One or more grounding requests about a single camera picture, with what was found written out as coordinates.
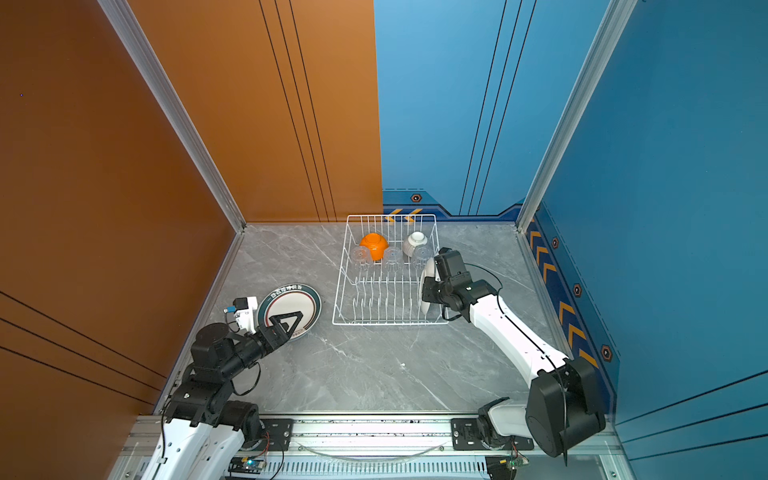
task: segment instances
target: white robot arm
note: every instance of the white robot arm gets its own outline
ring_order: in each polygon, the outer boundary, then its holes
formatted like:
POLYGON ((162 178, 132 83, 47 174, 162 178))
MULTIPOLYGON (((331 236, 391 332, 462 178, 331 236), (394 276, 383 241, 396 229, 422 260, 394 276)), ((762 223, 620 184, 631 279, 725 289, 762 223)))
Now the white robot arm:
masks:
POLYGON ((565 453, 605 428, 597 373, 585 359, 570 360, 528 328, 488 282, 472 281, 461 254, 443 248, 425 269, 422 301, 458 312, 488 335, 531 391, 523 409, 508 399, 479 410, 483 441, 501 446, 511 435, 533 438, 550 456, 565 453))

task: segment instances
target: dish rack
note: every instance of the dish rack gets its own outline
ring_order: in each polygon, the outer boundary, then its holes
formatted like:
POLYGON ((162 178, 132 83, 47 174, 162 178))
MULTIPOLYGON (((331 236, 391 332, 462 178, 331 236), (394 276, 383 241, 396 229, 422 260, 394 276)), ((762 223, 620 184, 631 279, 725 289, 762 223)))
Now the dish rack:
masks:
POLYGON ((390 247, 402 252, 403 240, 416 231, 427 237, 426 246, 432 256, 437 255, 440 243, 435 215, 349 215, 346 218, 333 325, 447 323, 436 305, 430 305, 426 314, 421 311, 419 281, 423 265, 403 254, 399 272, 387 271, 381 260, 373 262, 367 272, 361 272, 350 256, 352 249, 369 233, 382 235, 390 247))

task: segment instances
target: orange wall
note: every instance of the orange wall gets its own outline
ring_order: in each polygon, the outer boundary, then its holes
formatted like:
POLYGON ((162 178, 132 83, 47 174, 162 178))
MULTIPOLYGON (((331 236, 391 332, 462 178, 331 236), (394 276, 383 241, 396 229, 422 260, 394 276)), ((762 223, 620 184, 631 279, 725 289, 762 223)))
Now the orange wall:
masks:
POLYGON ((129 0, 247 221, 382 211, 372 0, 129 0))
POLYGON ((233 231, 95 0, 6 2, 0 65, 3 478, 105 478, 233 231))

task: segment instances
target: blue wall panel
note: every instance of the blue wall panel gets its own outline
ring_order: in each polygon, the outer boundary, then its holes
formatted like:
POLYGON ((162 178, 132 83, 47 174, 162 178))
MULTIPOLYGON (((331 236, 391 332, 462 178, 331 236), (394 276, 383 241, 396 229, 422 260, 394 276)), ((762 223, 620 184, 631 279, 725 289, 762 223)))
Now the blue wall panel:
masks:
POLYGON ((637 460, 632 469, 638 478, 653 480, 765 480, 768 469, 755 459, 766 451, 768 438, 762 438, 637 460))
MULTIPOLYGON (((768 2, 757 0, 638 2, 545 195, 621 355, 623 440, 683 425, 703 404, 637 415, 768 369, 766 18, 768 2)), ((763 403, 768 392, 756 382, 709 396, 707 414, 717 415, 763 403)), ((699 445, 700 435, 729 441, 768 432, 761 415, 651 438, 674 439, 664 449, 699 445)), ((641 480, 681 478, 643 472, 697 455, 633 465, 641 480)), ((703 472, 685 478, 719 478, 703 472)))
POLYGON ((376 0, 385 190, 424 190, 451 215, 519 202, 607 4, 376 0))

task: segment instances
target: black cable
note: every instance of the black cable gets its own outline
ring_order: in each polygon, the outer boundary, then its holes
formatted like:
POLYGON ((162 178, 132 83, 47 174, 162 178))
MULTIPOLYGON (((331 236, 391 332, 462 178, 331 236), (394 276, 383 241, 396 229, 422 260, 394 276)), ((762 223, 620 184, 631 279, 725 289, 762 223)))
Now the black cable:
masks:
POLYGON ((502 283, 502 281, 499 280, 498 277, 492 271, 488 270, 484 266, 479 266, 479 265, 475 265, 474 263, 466 263, 466 262, 464 262, 464 264, 465 265, 469 265, 469 266, 473 266, 474 268, 479 268, 480 270, 485 270, 486 272, 490 273, 496 279, 496 281, 498 282, 498 289, 499 289, 499 291, 501 291, 501 289, 504 288, 504 284, 502 283))
POLYGON ((256 388, 256 386, 257 386, 257 385, 259 385, 259 380, 261 380, 261 364, 260 364, 260 363, 258 363, 258 362, 256 362, 256 364, 259 366, 259 375, 256 377, 256 382, 254 382, 254 383, 253 383, 253 386, 252 386, 252 387, 250 387, 248 390, 246 390, 246 391, 245 391, 245 392, 243 392, 243 393, 237 393, 237 390, 234 390, 234 394, 235 394, 235 395, 237 395, 237 396, 246 396, 246 395, 248 395, 249 393, 251 393, 251 392, 253 391, 253 389, 255 389, 255 388, 256 388))
MULTIPOLYGON (((165 458, 165 409, 168 408, 168 404, 170 403, 170 396, 168 397, 168 400, 165 401, 165 405, 163 405, 163 409, 160 411, 160 435, 163 439, 163 453, 160 455, 160 460, 165 458)), ((154 475, 152 475, 152 480, 154 480, 155 477, 157 477, 157 473, 160 471, 160 466, 163 465, 162 463, 157 464, 157 469, 154 471, 154 475)))
POLYGON ((280 466, 277 467, 277 472, 275 472, 275 475, 272 475, 272 478, 270 480, 275 480, 275 477, 277 477, 277 474, 280 473, 280 470, 283 468, 283 463, 286 461, 286 451, 283 448, 283 444, 280 444, 280 451, 283 453, 283 458, 280 459, 280 466))
POLYGON ((443 319, 444 319, 446 322, 452 322, 453 320, 455 320, 455 319, 459 318, 459 317, 462 315, 461 313, 459 313, 459 314, 457 314, 457 315, 454 315, 454 316, 452 316, 451 318, 448 318, 448 315, 447 315, 447 313, 448 313, 448 312, 447 312, 447 310, 446 310, 446 308, 445 308, 445 305, 443 305, 443 306, 442 306, 442 318, 443 318, 443 319))
POLYGON ((237 323, 237 320, 234 320, 232 322, 228 321, 227 320, 227 311, 226 310, 224 310, 224 323, 227 324, 227 326, 230 328, 230 331, 232 333, 239 333, 240 332, 240 327, 238 327, 237 330, 232 330, 232 327, 230 325, 232 325, 233 323, 237 323))
POLYGON ((568 448, 566 446, 567 445, 567 442, 566 442, 566 437, 567 437, 566 431, 568 430, 568 406, 565 403, 565 386, 564 386, 564 383, 563 383, 563 377, 560 374, 560 372, 558 371, 558 367, 554 366, 554 362, 552 362, 552 359, 549 358, 549 355, 547 355, 545 353, 545 351, 543 349, 541 349, 541 347, 539 345, 536 344, 536 342, 531 340, 531 337, 528 336, 523 331, 523 329, 521 329, 515 322, 512 321, 511 318, 509 318, 507 316, 506 313, 504 313, 504 310, 502 309, 502 302, 500 300, 501 299, 500 292, 502 291, 502 288, 504 288, 504 284, 502 283, 502 281, 499 280, 498 277, 492 271, 488 270, 487 268, 485 268, 483 266, 475 265, 473 263, 466 263, 466 262, 464 262, 464 264, 465 265, 469 265, 469 266, 473 266, 475 268, 479 268, 480 270, 485 270, 486 272, 490 273, 496 279, 496 281, 498 282, 498 285, 499 285, 498 292, 496 294, 496 304, 498 305, 499 311, 502 312, 502 315, 504 315, 504 317, 506 317, 506 319, 509 320, 509 322, 512 325, 514 325, 515 328, 517 328, 520 331, 520 333, 522 333, 525 336, 525 338, 527 338, 528 341, 531 342, 533 344, 533 346, 535 346, 536 349, 539 352, 541 352, 542 355, 544 355, 544 357, 546 357, 547 361, 549 361, 549 363, 552 365, 552 369, 558 374, 558 379, 560 380, 560 391, 563 393, 563 460, 565 462, 565 465, 568 466, 568 448))

